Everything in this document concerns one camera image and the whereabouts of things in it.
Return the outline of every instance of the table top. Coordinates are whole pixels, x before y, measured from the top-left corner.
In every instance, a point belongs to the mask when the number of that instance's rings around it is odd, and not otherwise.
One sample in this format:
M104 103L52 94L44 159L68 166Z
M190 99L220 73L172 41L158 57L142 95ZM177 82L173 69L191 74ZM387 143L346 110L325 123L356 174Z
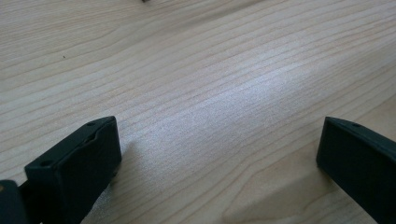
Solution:
M123 161L83 223L374 223L326 116L396 139L392 0L0 3L0 179L93 119Z

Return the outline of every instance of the light wood surface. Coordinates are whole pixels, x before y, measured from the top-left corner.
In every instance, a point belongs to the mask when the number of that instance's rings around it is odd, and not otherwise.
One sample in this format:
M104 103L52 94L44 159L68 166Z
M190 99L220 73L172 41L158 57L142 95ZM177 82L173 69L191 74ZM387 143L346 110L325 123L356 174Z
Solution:
M396 139L396 1L0 1L0 178L83 123L120 172L83 223L374 223L325 116Z

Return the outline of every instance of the screw hole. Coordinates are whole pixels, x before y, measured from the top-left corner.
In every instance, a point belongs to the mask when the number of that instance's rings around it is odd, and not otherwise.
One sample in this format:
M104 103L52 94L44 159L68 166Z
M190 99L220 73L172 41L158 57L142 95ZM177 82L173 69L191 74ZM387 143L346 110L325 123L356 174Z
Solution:
M51 165L52 164L52 161L42 161L41 163L40 163L40 166L49 166L49 165Z

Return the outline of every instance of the wooden table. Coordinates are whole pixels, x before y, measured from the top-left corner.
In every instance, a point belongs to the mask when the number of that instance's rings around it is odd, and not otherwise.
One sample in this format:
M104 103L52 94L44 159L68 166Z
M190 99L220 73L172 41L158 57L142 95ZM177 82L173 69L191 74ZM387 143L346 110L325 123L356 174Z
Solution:
M396 1L0 2L0 178L85 122L120 172L83 223L374 223L325 116L396 139Z

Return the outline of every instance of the hole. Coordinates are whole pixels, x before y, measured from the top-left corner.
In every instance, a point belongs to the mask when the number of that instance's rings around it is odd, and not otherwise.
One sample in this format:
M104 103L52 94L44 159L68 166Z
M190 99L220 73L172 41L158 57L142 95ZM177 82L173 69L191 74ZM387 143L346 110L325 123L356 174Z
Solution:
M40 163L40 166L49 166L49 165L51 165L52 164L52 161L42 161L41 163Z

